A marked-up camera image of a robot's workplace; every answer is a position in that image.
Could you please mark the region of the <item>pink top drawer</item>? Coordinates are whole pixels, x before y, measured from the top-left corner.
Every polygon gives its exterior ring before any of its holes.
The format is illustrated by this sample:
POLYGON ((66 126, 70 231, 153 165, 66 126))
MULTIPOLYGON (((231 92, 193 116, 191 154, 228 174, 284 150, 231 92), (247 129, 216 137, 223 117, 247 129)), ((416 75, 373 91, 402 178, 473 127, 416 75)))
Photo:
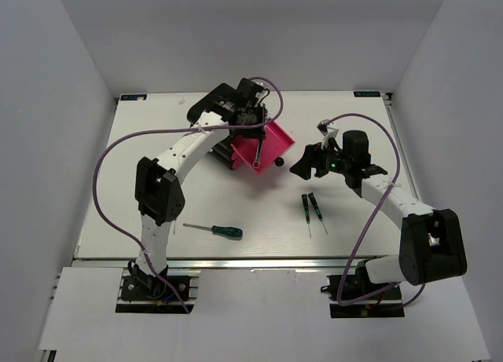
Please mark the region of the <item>pink top drawer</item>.
POLYGON ((233 150, 231 155, 233 169, 245 164, 257 174, 261 174, 269 166, 274 165, 275 161, 281 158, 295 144, 295 141, 277 122, 266 125, 265 131, 266 136, 262 143, 258 166, 254 164, 254 161, 259 142, 256 139, 242 136, 237 136, 232 140, 230 147, 233 150))

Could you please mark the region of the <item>silver combination wrench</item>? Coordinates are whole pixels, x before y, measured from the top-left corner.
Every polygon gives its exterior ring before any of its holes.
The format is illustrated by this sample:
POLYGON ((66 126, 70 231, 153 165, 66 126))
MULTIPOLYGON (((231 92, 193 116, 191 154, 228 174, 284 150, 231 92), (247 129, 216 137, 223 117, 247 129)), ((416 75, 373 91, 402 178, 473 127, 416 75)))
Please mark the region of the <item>silver combination wrench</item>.
POLYGON ((255 151, 255 158, 251 165, 255 170, 257 170, 261 166, 262 151, 263 151, 263 140, 259 140, 255 151))

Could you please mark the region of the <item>black drawer cabinet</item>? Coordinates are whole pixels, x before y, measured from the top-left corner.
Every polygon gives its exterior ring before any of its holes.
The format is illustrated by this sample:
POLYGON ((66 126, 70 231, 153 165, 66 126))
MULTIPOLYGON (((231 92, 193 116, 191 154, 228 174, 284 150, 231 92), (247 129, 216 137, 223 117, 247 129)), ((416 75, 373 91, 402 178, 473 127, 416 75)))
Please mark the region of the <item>black drawer cabinet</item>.
MULTIPOLYGON (((194 127, 221 126, 224 122, 227 122, 225 120, 227 110, 222 106, 232 90, 235 89, 226 83, 222 83, 196 102, 189 109, 186 116, 190 125, 194 127)), ((233 154, 233 150, 230 144, 233 137, 230 136, 230 130, 216 130, 216 132, 219 132, 222 139, 211 147, 209 155, 227 169, 235 170, 232 168, 233 160, 231 159, 231 155, 233 154)))

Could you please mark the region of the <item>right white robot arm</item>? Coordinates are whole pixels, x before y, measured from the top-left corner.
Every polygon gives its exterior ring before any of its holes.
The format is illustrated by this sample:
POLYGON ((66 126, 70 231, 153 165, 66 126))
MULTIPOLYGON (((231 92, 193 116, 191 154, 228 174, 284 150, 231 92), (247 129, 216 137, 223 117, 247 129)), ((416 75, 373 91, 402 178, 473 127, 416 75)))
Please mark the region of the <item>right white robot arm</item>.
POLYGON ((414 286, 456 276, 468 269, 458 216, 450 209, 436 210, 391 183, 387 171, 371 162, 369 139, 360 130, 343 133, 338 148, 335 133, 305 147, 291 173, 308 180, 333 172, 348 188, 376 205, 400 230, 398 254, 368 260, 354 279, 364 298, 381 292, 384 283, 406 281, 414 286))

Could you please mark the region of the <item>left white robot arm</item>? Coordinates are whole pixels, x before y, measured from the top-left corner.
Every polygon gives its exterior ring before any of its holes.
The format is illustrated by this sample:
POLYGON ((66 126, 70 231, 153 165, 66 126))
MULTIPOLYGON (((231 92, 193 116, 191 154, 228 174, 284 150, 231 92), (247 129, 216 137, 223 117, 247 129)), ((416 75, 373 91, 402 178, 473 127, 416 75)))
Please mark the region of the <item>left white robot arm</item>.
POLYGON ((260 97, 262 83, 243 78, 237 88, 218 85, 195 103, 187 113, 193 133, 155 159, 137 164, 134 198, 141 215, 141 243, 145 248, 135 260, 143 275, 139 289, 148 298, 158 298, 166 289, 166 249, 171 222, 185 206, 182 183, 191 169, 221 141, 232 135, 228 126, 250 126, 265 121, 260 97))

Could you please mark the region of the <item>blue label sticker right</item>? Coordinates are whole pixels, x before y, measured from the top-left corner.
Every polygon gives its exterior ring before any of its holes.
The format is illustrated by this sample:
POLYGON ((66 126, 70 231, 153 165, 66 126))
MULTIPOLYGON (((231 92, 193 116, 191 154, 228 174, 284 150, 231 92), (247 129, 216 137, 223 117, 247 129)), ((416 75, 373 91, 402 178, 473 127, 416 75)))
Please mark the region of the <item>blue label sticker right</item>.
POLYGON ((380 91, 354 91, 355 97, 367 98, 367 97, 381 97, 380 91))

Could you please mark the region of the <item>blue label sticker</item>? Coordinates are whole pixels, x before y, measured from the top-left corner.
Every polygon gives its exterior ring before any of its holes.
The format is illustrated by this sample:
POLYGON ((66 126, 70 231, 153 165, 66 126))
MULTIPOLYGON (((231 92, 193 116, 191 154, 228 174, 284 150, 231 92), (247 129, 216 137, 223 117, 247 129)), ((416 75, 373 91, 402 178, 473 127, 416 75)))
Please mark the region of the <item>blue label sticker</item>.
POLYGON ((367 97, 381 97, 380 91, 354 91, 355 97, 367 98, 367 97))
POLYGON ((122 94, 119 98, 120 101, 145 101, 146 94, 122 94))

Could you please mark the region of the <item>blue label sticker left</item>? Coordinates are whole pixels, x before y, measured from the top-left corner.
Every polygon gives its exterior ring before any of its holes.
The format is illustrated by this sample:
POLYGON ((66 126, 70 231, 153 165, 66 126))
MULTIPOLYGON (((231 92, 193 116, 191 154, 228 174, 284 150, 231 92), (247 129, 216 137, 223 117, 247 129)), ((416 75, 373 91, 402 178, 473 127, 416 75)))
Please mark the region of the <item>blue label sticker left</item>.
POLYGON ((120 101, 145 101, 146 94, 122 94, 119 98, 120 101))

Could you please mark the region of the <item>white foreground board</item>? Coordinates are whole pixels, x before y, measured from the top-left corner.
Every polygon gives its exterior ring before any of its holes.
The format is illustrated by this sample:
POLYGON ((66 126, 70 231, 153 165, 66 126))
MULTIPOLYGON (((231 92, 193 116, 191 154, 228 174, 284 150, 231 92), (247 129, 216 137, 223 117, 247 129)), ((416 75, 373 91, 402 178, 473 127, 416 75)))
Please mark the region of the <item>white foreground board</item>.
POLYGON ((119 269, 66 268, 39 347, 58 361, 473 361, 486 348, 459 279, 403 318, 333 319, 321 272, 206 270, 189 315, 117 313, 119 269))

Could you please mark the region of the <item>large green handled screwdriver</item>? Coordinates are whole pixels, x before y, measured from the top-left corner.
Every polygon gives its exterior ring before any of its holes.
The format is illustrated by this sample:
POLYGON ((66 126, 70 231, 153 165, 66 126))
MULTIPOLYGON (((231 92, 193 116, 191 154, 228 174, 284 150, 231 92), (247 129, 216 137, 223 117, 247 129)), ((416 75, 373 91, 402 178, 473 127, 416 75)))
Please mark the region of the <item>large green handled screwdriver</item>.
POLYGON ((218 225, 202 226, 202 225, 193 225, 193 224, 187 224, 187 223, 184 223, 183 226, 186 228, 199 229, 199 230, 211 232, 213 235, 222 236, 222 237, 225 237, 227 239, 232 239, 232 240, 239 240, 244 235, 242 229, 235 228, 232 226, 218 226, 218 225))

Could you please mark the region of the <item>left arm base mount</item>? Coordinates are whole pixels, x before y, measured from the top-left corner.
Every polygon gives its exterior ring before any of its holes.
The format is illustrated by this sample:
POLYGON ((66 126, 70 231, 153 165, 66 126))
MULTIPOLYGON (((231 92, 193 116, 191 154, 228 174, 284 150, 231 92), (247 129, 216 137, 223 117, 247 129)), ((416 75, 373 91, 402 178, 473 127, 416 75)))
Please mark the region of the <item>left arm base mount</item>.
POLYGON ((134 261, 129 261, 120 280, 115 312, 190 314, 198 295, 199 276, 180 272, 172 276, 167 274, 167 268, 160 275, 170 286, 156 276, 142 272, 134 261))

